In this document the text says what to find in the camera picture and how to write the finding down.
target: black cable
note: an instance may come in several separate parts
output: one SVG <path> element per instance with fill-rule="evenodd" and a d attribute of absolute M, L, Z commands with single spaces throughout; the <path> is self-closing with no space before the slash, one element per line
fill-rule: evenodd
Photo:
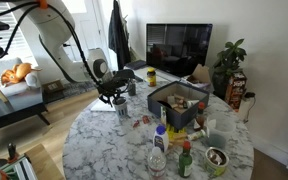
<path fill-rule="evenodd" d="M 64 21 L 65 24 L 67 25 L 68 29 L 70 30 L 70 32 L 71 32 L 71 34 L 72 34 L 72 36 L 73 36 L 73 39 L 74 39 L 74 41 L 75 41 L 75 43 L 76 43 L 76 46 L 77 46 L 77 48 L 78 48 L 78 50 L 79 50 L 79 52 L 80 52 L 80 56 L 81 56 L 81 58 L 82 58 L 82 61 L 83 61 L 84 66 L 85 66 L 85 68 L 86 68 L 86 71 L 87 71 L 88 74 L 91 76 L 91 78 L 92 78 L 92 80 L 95 82 L 95 84 L 98 85 L 98 86 L 99 86 L 100 88 L 102 88 L 103 90 L 105 90 L 107 93 L 111 93 L 111 94 L 117 94 L 117 93 L 119 93 L 119 94 L 122 94 L 122 93 L 124 93 L 124 92 L 127 92 L 128 87 L 129 87 L 129 83 L 127 84 L 127 87 L 126 87 L 123 91 L 118 91 L 118 90 L 116 90 L 116 91 L 110 91 L 110 90 L 105 89 L 105 88 L 97 81 L 97 79 L 94 77 L 93 73 L 91 72 L 90 67 L 88 66 L 88 63 L 87 63 L 86 58 L 85 58 L 85 56 L 84 56 L 84 52 L 83 52 L 83 50 L 82 50 L 80 41 L 79 41 L 79 39 L 78 39 L 78 36 L 77 36 L 77 34 L 76 34 L 76 32 L 75 32 L 72 24 L 71 24 L 71 23 L 62 15 L 62 13 L 59 12 L 55 7 L 53 7 L 52 5 L 48 5 L 48 7 L 51 8 L 52 10 L 54 10 L 54 11 L 63 19 L 63 21 Z"/>
<path fill-rule="evenodd" d="M 14 27 L 14 30 L 13 30 L 13 32 L 12 32 L 12 34 L 11 34 L 11 37 L 10 37 L 8 43 L 7 43 L 6 48 L 5 48 L 5 51 L 3 52 L 2 55 L 0 55 L 0 59 L 3 58 L 5 55 L 7 55 L 7 52 L 8 52 L 8 50 L 9 50 L 9 48 L 11 47 L 13 38 L 15 37 L 15 34 L 16 34 L 16 32 L 17 32 L 17 29 L 18 29 L 19 26 L 21 25 L 21 23 L 22 23 L 23 19 L 25 18 L 25 16 L 26 16 L 29 12 L 31 12 L 33 9 L 35 9 L 35 8 L 37 8 L 37 7 L 39 7 L 39 5 L 34 5 L 34 6 L 30 7 L 30 8 L 28 8 L 28 9 L 22 14 L 22 16 L 21 16 L 20 19 L 18 20 L 16 26 Z"/>
<path fill-rule="evenodd" d="M 16 7 L 13 7 L 11 9 L 9 9 L 9 10 L 0 12 L 0 16 L 3 16 L 3 15 L 8 14 L 10 12 L 16 11 L 16 10 L 22 8 L 22 7 L 29 6 L 29 5 L 34 5 L 34 4 L 39 4 L 39 2 L 28 2 L 28 3 L 24 3 L 24 4 L 21 4 L 21 5 L 18 5 Z"/>
<path fill-rule="evenodd" d="M 256 103 L 256 98 L 255 98 L 255 96 L 254 96 L 253 105 L 248 109 L 246 118 L 244 119 L 244 123 L 247 123 L 247 122 L 248 122 L 248 115 L 250 114 L 250 110 L 253 108 L 253 106 L 255 105 L 255 103 Z"/>

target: condiment bottle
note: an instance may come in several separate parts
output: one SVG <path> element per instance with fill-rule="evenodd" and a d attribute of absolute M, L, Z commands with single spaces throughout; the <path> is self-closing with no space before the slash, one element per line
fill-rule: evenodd
<path fill-rule="evenodd" d="M 164 125 L 158 125 L 153 137 L 153 145 L 166 152 L 169 144 L 168 134 Z"/>
<path fill-rule="evenodd" d="M 161 123 L 166 126 L 166 108 L 165 106 L 161 106 Z"/>
<path fill-rule="evenodd" d="M 156 73 L 154 68 L 148 68 L 147 69 L 147 81 L 148 86 L 156 86 Z"/>
<path fill-rule="evenodd" d="M 192 134 L 188 134 L 187 135 L 187 138 L 188 138 L 188 140 L 190 140 L 190 141 L 194 141 L 194 140 L 196 140 L 196 139 L 198 139 L 198 138 L 200 138 L 200 137 L 204 137 L 206 135 L 206 133 L 205 133 L 205 131 L 202 129 L 202 130 L 200 130 L 200 131 L 198 131 L 198 132 L 195 132 L 195 133 L 192 133 Z"/>
<path fill-rule="evenodd" d="M 191 144 L 189 141 L 184 141 L 183 152 L 179 156 L 178 174 L 187 178 L 192 173 L 193 158 L 190 155 Z"/>
<path fill-rule="evenodd" d="M 204 128 L 204 122 L 205 122 L 205 117 L 203 115 L 204 109 L 205 109 L 204 102 L 199 102 L 198 103 L 197 116 L 196 116 L 195 122 L 194 122 L 194 130 L 195 131 L 200 131 L 201 129 Z"/>

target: potted plant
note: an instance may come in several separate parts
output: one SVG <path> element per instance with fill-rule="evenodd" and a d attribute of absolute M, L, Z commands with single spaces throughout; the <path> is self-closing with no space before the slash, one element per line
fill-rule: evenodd
<path fill-rule="evenodd" d="M 246 51 L 239 46 L 244 39 L 225 43 L 225 49 L 217 54 L 217 61 L 214 63 L 214 73 L 212 83 L 214 86 L 214 94 L 224 99 L 228 80 L 233 72 L 242 71 L 239 67 L 241 61 L 244 61 Z"/>

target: television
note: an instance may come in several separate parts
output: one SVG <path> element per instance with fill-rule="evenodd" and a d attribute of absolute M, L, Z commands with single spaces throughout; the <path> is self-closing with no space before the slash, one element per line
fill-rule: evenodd
<path fill-rule="evenodd" d="M 146 24 L 146 64 L 172 75 L 205 64 L 212 24 Z"/>

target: cup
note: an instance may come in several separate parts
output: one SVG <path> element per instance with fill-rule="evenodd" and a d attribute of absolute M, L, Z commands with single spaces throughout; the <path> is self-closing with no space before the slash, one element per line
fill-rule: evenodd
<path fill-rule="evenodd" d="M 127 102 L 125 97 L 116 98 L 112 103 L 119 118 L 128 117 Z"/>
<path fill-rule="evenodd" d="M 129 96 L 135 96 L 136 95 L 136 85 L 135 85 L 135 81 L 130 81 L 129 82 L 129 87 L 128 87 L 128 95 Z"/>
<path fill-rule="evenodd" d="M 215 113 L 207 117 L 206 136 L 211 147 L 225 148 L 226 143 L 235 131 L 236 124 L 223 114 Z"/>

